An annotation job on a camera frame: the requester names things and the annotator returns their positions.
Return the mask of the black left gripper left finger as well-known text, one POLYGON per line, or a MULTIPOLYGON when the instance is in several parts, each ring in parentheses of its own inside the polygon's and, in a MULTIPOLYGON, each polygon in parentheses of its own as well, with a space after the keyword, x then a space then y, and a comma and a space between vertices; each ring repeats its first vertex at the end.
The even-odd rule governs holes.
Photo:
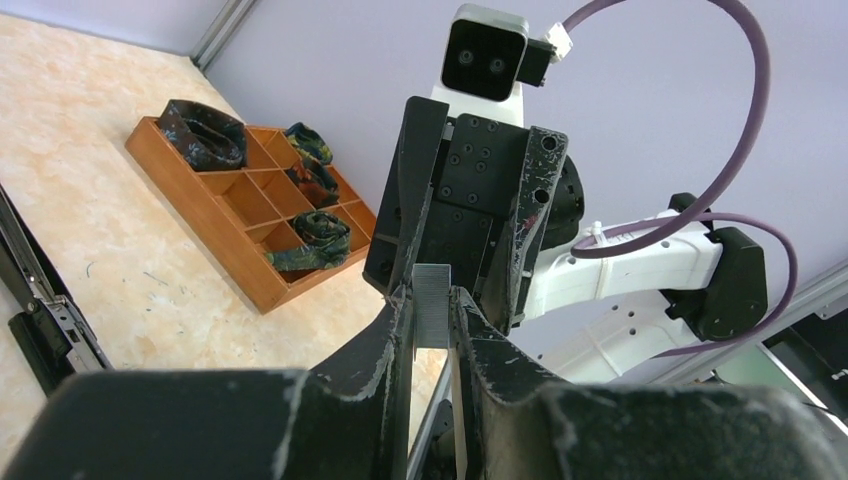
POLYGON ((66 380, 8 479, 401 479, 412 301, 311 369, 109 370, 66 380))

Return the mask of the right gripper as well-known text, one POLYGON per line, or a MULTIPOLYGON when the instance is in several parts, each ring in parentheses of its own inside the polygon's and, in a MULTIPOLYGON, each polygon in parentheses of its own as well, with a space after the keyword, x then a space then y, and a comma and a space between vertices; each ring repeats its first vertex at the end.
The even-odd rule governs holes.
POLYGON ((413 96, 404 117, 363 270, 378 292, 410 282, 414 264, 448 264, 487 321, 507 335, 523 305, 562 190, 565 222, 582 216, 563 132, 517 127, 413 96))

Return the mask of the small metal staple strip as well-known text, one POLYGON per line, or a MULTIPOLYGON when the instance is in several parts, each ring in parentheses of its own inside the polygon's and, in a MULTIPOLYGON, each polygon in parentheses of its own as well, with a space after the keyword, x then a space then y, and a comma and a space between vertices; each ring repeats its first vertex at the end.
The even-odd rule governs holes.
POLYGON ((448 264, 418 263, 412 270, 412 307, 416 348, 447 349, 449 333, 448 264))

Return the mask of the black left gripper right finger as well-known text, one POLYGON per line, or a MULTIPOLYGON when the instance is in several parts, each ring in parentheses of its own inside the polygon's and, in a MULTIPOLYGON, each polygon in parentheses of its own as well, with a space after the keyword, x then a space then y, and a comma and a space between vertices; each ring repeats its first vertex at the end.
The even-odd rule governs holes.
POLYGON ((813 412, 789 393, 713 385, 577 385, 449 294, 462 479, 843 479, 813 412))

